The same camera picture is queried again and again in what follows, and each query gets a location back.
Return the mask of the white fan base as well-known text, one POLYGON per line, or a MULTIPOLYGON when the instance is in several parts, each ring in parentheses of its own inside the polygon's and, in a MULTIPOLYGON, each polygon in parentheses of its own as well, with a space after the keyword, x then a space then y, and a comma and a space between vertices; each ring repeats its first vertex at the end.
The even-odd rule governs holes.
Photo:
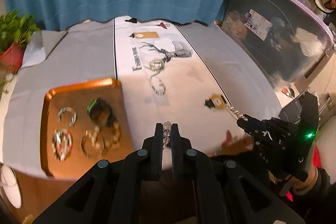
POLYGON ((1 187, 13 207, 20 209, 22 207, 22 196, 17 176, 13 169, 5 164, 1 166, 1 187))

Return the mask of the green black watch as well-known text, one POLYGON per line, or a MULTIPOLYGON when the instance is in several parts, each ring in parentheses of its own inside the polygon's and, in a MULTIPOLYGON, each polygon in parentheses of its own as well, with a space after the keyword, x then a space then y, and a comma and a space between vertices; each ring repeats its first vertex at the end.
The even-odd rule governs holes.
POLYGON ((115 120, 112 107, 102 98, 95 98, 87 106, 87 115, 95 125, 100 127, 112 127, 115 120))

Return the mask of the orange metal tray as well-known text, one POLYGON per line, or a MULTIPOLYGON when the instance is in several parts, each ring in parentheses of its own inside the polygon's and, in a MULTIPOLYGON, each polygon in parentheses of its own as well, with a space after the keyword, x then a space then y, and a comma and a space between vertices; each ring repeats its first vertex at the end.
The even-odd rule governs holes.
POLYGON ((123 102, 122 84, 112 78, 49 90, 41 117, 40 159, 47 176, 75 180, 98 160, 124 159, 134 151, 123 102), (102 98, 115 115, 112 127, 95 125, 87 106, 102 98))

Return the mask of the grey table cloth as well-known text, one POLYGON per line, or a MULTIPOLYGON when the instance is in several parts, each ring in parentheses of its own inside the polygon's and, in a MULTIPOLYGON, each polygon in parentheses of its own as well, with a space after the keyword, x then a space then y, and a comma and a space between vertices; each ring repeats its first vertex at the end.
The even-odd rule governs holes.
MULTIPOLYGON (((278 116, 281 104, 263 73, 218 26, 192 23, 177 29, 212 73, 231 103, 257 119, 278 116)), ((117 78, 114 22, 72 27, 45 61, 22 68, 1 106, 1 162, 42 177, 40 131, 43 101, 52 88, 117 78)))

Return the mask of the red flower pot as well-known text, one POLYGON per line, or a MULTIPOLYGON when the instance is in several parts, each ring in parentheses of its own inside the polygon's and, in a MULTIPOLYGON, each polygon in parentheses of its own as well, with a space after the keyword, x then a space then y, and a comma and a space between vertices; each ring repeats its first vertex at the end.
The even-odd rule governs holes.
POLYGON ((14 43, 10 48, 1 55, 1 64, 6 67, 10 73, 17 73, 22 66, 24 50, 22 47, 14 43))

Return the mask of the green potted plant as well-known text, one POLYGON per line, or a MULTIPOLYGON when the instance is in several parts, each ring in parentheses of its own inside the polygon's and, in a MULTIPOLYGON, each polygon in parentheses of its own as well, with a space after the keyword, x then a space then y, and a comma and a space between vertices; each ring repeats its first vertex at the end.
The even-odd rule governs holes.
MULTIPOLYGON (((14 43, 19 44, 25 53, 33 34, 40 31, 33 15, 20 15, 20 13, 19 10, 11 10, 5 15, 1 15, 1 55, 14 43)), ((9 80, 6 77, 1 78, 1 93, 8 93, 6 86, 13 78, 14 76, 9 80)))

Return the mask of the white printed table runner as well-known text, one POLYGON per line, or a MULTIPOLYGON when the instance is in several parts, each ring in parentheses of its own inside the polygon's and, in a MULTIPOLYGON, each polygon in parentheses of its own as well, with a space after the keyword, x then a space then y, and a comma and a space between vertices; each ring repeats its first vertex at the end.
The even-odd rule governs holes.
POLYGON ((114 20, 118 80, 135 149, 157 123, 176 123, 194 148, 220 155, 244 138, 237 107, 179 29, 170 22, 114 20))

